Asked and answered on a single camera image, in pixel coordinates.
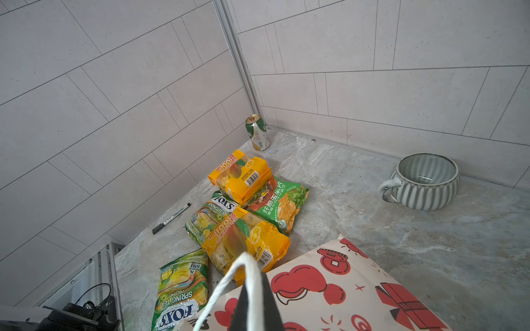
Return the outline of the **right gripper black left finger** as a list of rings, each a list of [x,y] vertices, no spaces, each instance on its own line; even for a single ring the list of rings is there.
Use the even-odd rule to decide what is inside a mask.
[[[249,296],[245,286],[242,287],[237,305],[230,321],[229,331],[248,331]]]

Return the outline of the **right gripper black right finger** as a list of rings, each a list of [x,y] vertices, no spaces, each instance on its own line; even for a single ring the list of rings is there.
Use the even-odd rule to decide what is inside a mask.
[[[261,273],[261,277],[263,285],[264,330],[285,331],[269,279],[265,273]]]

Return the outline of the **green yellow Fox's candy bag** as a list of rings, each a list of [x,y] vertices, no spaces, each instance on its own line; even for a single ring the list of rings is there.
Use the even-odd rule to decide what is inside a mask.
[[[160,268],[152,330],[177,330],[208,301],[208,255],[198,249]]]

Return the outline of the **white red printed paper bag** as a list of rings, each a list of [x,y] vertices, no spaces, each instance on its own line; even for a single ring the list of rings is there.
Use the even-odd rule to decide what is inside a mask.
[[[249,296],[247,326],[264,330],[262,271],[243,254],[229,276],[244,271],[237,289],[223,278],[203,309],[180,330],[229,330],[242,287]],[[285,330],[448,330],[415,295],[345,237],[338,237],[265,273]]]

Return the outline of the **yellow barcode snack bag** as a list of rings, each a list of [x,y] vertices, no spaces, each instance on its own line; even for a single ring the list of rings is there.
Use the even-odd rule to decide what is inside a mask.
[[[271,222],[237,207],[202,243],[214,267],[226,274],[235,260],[247,252],[267,273],[287,253],[291,240]]]

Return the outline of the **green rainbow snack bag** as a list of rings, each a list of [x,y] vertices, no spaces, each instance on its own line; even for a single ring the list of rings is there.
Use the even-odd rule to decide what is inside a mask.
[[[220,190],[185,223],[190,238],[202,245],[215,228],[223,222],[240,204],[227,197]]]

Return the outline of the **green red snack bag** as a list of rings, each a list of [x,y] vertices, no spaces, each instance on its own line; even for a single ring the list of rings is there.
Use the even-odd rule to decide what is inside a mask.
[[[285,235],[290,235],[295,217],[309,195],[299,183],[272,176],[244,205],[244,209],[271,222]]]

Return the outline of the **yellow orange snack bag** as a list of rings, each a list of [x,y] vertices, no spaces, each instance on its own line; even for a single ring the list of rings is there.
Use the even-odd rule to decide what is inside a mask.
[[[208,179],[222,193],[244,205],[271,176],[272,168],[267,161],[236,150],[208,175]]]

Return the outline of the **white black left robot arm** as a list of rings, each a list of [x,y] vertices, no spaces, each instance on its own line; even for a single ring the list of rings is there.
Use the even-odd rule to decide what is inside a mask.
[[[62,309],[1,306],[2,330],[117,330],[121,324],[114,306],[98,308],[68,303]]]

